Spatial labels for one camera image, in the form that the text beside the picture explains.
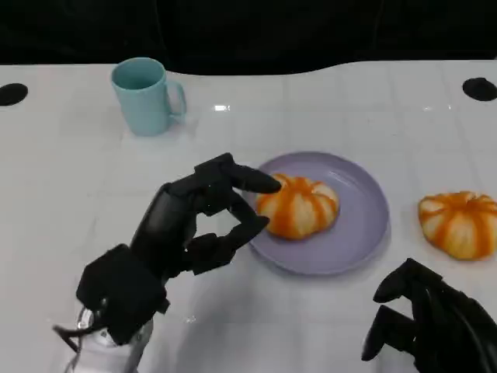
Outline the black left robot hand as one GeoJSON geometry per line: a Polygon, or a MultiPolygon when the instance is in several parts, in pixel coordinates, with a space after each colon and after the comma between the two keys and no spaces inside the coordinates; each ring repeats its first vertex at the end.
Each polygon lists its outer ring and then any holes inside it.
{"type": "Polygon", "coordinates": [[[281,184],[273,177],[237,164],[224,153],[195,166],[194,172],[162,185],[131,241],[131,251],[161,281],[183,271],[201,274],[231,262],[269,219],[256,214],[239,190],[271,194],[281,184]],[[196,217],[228,211],[238,225],[224,236],[196,235],[196,217]]]}

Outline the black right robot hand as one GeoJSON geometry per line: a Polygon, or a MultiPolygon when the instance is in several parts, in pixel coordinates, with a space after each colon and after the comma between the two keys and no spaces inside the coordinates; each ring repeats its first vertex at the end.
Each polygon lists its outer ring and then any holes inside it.
{"type": "Polygon", "coordinates": [[[411,355],[418,372],[494,372],[496,323],[475,299],[408,258],[378,286],[379,309],[362,361],[384,346],[411,355]]]}

